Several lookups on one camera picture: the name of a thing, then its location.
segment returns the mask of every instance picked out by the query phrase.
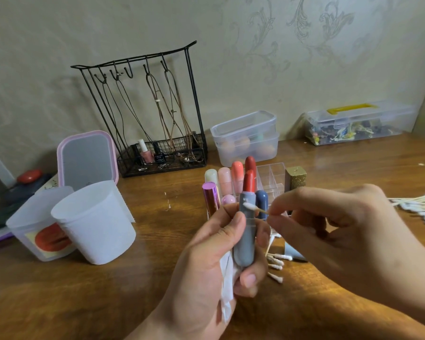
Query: brown wooden tabletop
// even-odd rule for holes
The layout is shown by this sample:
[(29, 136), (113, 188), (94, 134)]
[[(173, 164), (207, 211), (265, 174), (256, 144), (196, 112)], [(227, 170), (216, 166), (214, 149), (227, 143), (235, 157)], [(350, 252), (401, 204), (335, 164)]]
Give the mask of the brown wooden tabletop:
[[(408, 134), (320, 147), (283, 141), (275, 159), (257, 164), (276, 162), (302, 166), (308, 186), (374, 183), (389, 197), (425, 194), (425, 140)], [(1, 242), (0, 339), (123, 339), (158, 304), (178, 255), (206, 221), (209, 168), (220, 168), (217, 152), (203, 169), (120, 179), (138, 235), (106, 265), (78, 252), (43, 263), (18, 240)], [(425, 224), (401, 215), (425, 244)], [(283, 251), (283, 241), (275, 246)], [(257, 297), (239, 300), (223, 339), (425, 339), (424, 326), (345, 291), (309, 263), (287, 262), (277, 274), (283, 285), (268, 278)]]

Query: white tissue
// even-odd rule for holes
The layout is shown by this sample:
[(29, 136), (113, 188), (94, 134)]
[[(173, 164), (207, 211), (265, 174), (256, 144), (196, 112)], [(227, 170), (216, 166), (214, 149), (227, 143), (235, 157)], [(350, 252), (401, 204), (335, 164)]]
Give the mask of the white tissue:
[(241, 274), (242, 269), (234, 262), (232, 251), (228, 251), (220, 259), (220, 268), (223, 276), (222, 292), (220, 296), (222, 322), (228, 323), (232, 317), (232, 306), (230, 302), (234, 298), (233, 286), (235, 281), (238, 279), (239, 274)]

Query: storage box lid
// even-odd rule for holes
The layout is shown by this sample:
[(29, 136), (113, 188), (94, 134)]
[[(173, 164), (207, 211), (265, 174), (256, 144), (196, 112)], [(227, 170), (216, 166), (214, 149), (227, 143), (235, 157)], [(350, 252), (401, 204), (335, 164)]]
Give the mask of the storage box lid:
[(381, 122), (387, 122), (394, 120), (397, 116), (414, 112), (415, 108), (412, 105), (381, 101), (307, 112), (306, 118), (312, 125), (334, 125), (334, 128), (338, 129), (350, 122), (372, 119), (380, 119)]
[(256, 111), (243, 115), (241, 117), (225, 121), (211, 128), (211, 134), (215, 141), (241, 132), (245, 132), (246, 136), (256, 133), (263, 133), (266, 128), (275, 124), (277, 117), (267, 111)]

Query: pink nail polish bottle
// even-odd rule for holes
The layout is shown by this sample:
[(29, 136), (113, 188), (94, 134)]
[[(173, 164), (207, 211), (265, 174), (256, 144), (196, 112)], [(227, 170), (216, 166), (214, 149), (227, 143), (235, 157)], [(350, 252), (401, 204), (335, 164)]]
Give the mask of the pink nail polish bottle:
[(139, 143), (140, 149), (142, 150), (140, 152), (140, 155), (142, 155), (143, 161), (145, 161), (145, 163), (153, 163), (154, 162), (154, 155), (146, 147), (145, 141), (143, 139), (138, 140), (138, 143)]

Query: red picture on label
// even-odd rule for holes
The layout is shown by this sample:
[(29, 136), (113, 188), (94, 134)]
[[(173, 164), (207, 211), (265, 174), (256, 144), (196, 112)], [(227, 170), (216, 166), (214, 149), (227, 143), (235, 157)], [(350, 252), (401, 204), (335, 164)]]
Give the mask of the red picture on label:
[(57, 223), (42, 229), (35, 236), (35, 244), (43, 251), (61, 251), (72, 242)]

